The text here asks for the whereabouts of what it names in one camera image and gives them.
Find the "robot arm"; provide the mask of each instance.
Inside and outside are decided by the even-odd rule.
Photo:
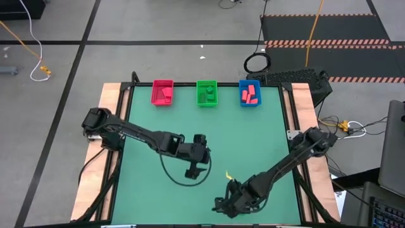
[[[202,134],[194,135],[193,143],[186,143],[185,137],[181,134],[147,130],[120,119],[106,108],[91,108],[82,127],[85,136],[100,135],[103,139],[102,147],[107,149],[113,149],[111,145],[119,146],[120,134],[123,134],[146,143],[160,155],[190,162],[190,169],[185,173],[186,178],[196,179],[202,171],[205,171],[203,168],[197,168],[197,163],[209,162],[210,150],[207,147],[206,136]]]
[[[225,197],[215,198],[215,207],[212,210],[224,213],[230,218],[240,213],[259,212],[265,207],[268,195],[277,180],[312,156],[323,156],[336,140],[334,134],[323,133],[317,128],[300,133],[291,142],[289,155],[267,172],[253,175],[243,184],[235,179],[230,180]]]

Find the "plastic bin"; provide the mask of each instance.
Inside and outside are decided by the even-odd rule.
[[[197,105],[216,106],[218,104],[218,85],[215,80],[197,81]]]
[[[249,90],[247,87],[249,85],[254,86],[254,92],[256,93],[255,96],[251,96],[251,99],[258,99],[257,104],[247,104],[242,101],[242,91]],[[258,80],[240,80],[239,81],[239,102],[242,107],[256,107],[261,105],[261,93],[260,93],[260,82]]]
[[[173,80],[153,80],[151,103],[156,106],[170,106],[173,90]]]

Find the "concrete floor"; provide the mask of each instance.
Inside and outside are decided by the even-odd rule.
[[[33,25],[45,41],[79,41],[95,0],[52,0]],[[373,0],[390,38],[405,41],[405,2]],[[174,41],[249,40],[257,38],[262,0],[243,1],[220,9],[217,0],[101,0],[89,40]],[[316,13],[319,0],[271,0],[269,14]],[[370,13],[366,0],[326,0],[323,13]],[[31,40],[27,21],[6,22],[22,39]],[[13,38],[1,27],[0,41]],[[86,46],[25,225],[68,222],[83,165],[87,142],[80,124],[97,106],[102,85],[130,79],[141,81],[243,79],[250,45]],[[0,65],[23,67],[17,76],[0,76],[0,227],[13,227],[54,118],[78,46],[44,46],[46,65],[53,71],[43,83],[29,79],[36,59],[21,46],[0,46]],[[261,68],[261,60],[251,67]],[[405,100],[403,84],[333,83],[321,117],[373,122],[387,115],[391,99]],[[370,128],[378,132],[384,125]],[[380,163],[383,135],[339,141],[329,152],[346,174],[375,168]],[[355,214],[353,211],[343,214]]]

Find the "white cable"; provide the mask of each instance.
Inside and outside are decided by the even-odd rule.
[[[357,121],[349,121],[349,122],[347,123],[347,126],[348,126],[349,128],[350,128],[350,123],[358,124],[358,125],[361,127],[361,130],[363,130],[363,133],[362,133],[361,135],[358,135],[358,136],[341,137],[341,138],[338,138],[339,140],[340,140],[340,139],[352,139],[352,138],[356,138],[356,137],[363,137],[363,136],[365,136],[365,135],[367,134],[367,130],[366,130],[366,128],[363,126],[363,124],[361,124],[361,123],[359,123],[359,122],[357,122]]]
[[[24,5],[23,1],[20,0],[20,2],[21,2],[21,4],[23,5],[25,11],[27,12],[28,19],[30,20],[30,33],[31,33],[31,36],[32,36],[32,38],[33,38],[35,41],[38,42],[38,44],[39,44],[39,49],[40,49],[40,55],[39,55],[39,56],[40,56],[40,60],[38,61],[38,64],[34,67],[34,69],[31,71],[30,79],[33,80],[33,81],[35,81],[35,82],[43,82],[43,81],[48,80],[51,76],[47,74],[47,77],[44,78],[44,79],[35,79],[35,78],[32,77],[32,74],[34,73],[34,71],[36,71],[36,69],[38,68],[38,66],[40,65],[40,63],[41,63],[41,61],[42,61],[42,44],[41,44],[41,42],[39,42],[39,41],[37,40],[37,38],[35,38],[35,36],[34,36],[33,33],[32,33],[32,20],[31,20],[30,12],[28,11],[27,7]]]

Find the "black keyboard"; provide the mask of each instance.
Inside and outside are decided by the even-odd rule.
[[[371,197],[371,226],[381,228],[405,228],[405,210],[399,210]]]

